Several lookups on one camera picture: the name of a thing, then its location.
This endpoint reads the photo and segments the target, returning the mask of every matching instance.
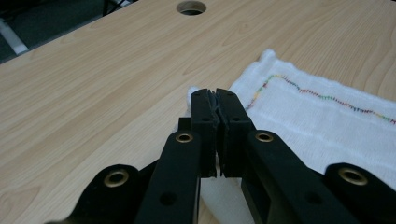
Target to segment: multicolored thread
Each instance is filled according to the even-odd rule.
[[[353,110],[355,112],[361,112],[361,113],[364,113],[364,114],[373,114],[373,115],[377,116],[380,119],[383,119],[383,120],[385,120],[387,122],[390,122],[391,124],[396,125],[396,119],[392,119],[392,118],[386,117],[386,116],[384,116],[384,115],[382,115],[380,113],[375,112],[374,110],[358,108],[358,107],[356,107],[354,105],[351,105],[349,103],[343,102],[343,101],[335,98],[334,96],[321,95],[321,94],[319,94],[319,93],[317,93],[315,91],[309,90],[309,89],[301,89],[301,87],[297,83],[291,81],[290,79],[288,79],[288,77],[281,76],[281,75],[271,75],[270,77],[268,77],[264,81],[262,86],[254,93],[253,99],[251,100],[250,104],[245,108],[246,111],[248,111],[251,107],[254,106],[254,103],[256,102],[257,98],[259,98],[260,93],[265,88],[267,88],[268,83],[275,77],[278,77],[278,78],[281,78],[281,79],[285,80],[291,86],[295,87],[299,93],[309,93],[311,95],[317,96],[319,99],[322,99],[322,100],[335,101],[336,103],[338,103],[340,105],[343,105],[343,106],[345,106],[345,107],[347,107],[347,108],[349,108],[349,109],[351,109],[351,110]]]

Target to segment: dark floor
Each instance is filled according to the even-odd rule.
[[[104,0],[49,0],[5,20],[22,42],[34,49],[101,18],[103,3]],[[0,35],[0,63],[15,57],[17,55]]]

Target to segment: folded cloth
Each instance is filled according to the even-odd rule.
[[[257,129],[279,135],[311,169],[324,173],[329,164],[347,162],[396,189],[395,102],[309,75],[280,61],[270,49],[230,91],[238,95]],[[206,205],[221,223],[251,223],[243,196],[238,196],[240,204],[224,202],[241,194],[239,188],[223,194],[221,189],[230,183],[203,180]]]

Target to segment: colorful stitching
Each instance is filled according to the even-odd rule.
[[[269,83],[274,77],[282,78],[282,79],[285,80],[287,83],[289,83],[290,85],[292,85],[293,87],[295,87],[299,93],[309,93],[309,94],[311,94],[311,95],[317,96],[319,99],[322,99],[322,100],[331,100],[331,101],[335,101],[336,103],[338,103],[338,104],[340,104],[340,105],[343,105],[343,106],[345,106],[345,107],[348,107],[349,109],[352,109],[352,110],[355,111],[355,112],[361,112],[361,113],[364,113],[364,114],[373,114],[373,115],[376,115],[376,116],[377,116],[378,118],[380,118],[380,119],[384,119],[384,120],[386,120],[386,121],[388,121],[388,122],[390,122],[390,123],[392,123],[392,124],[396,124],[396,119],[392,119],[392,118],[386,117],[386,116],[384,116],[384,115],[382,115],[382,114],[380,114],[380,113],[377,113],[377,112],[375,112],[375,111],[373,111],[373,110],[361,109],[361,108],[358,108],[358,107],[356,107],[356,106],[354,106],[354,105],[351,105],[351,104],[349,104],[349,103],[343,102],[343,101],[341,101],[341,100],[339,100],[339,99],[337,99],[337,98],[335,98],[335,97],[333,97],[333,96],[321,95],[321,94],[319,94],[319,93],[317,93],[317,92],[315,92],[315,91],[311,91],[311,90],[308,90],[308,89],[301,89],[300,86],[297,85],[295,82],[289,80],[286,76],[281,76],[281,75],[271,75],[270,77],[268,77],[268,78],[264,81],[264,83],[262,84],[262,86],[254,93],[253,99],[251,100],[250,104],[245,108],[246,111],[248,111],[251,107],[254,106],[255,101],[257,100],[257,98],[258,98],[259,95],[260,95],[260,92],[261,92],[263,89],[267,88],[268,83]]]

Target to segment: light wood tabletop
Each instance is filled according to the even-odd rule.
[[[141,0],[0,65],[0,222],[67,217],[95,175],[159,158],[189,86],[228,89],[265,49],[396,101],[390,0]],[[200,223],[217,223],[201,206]]]

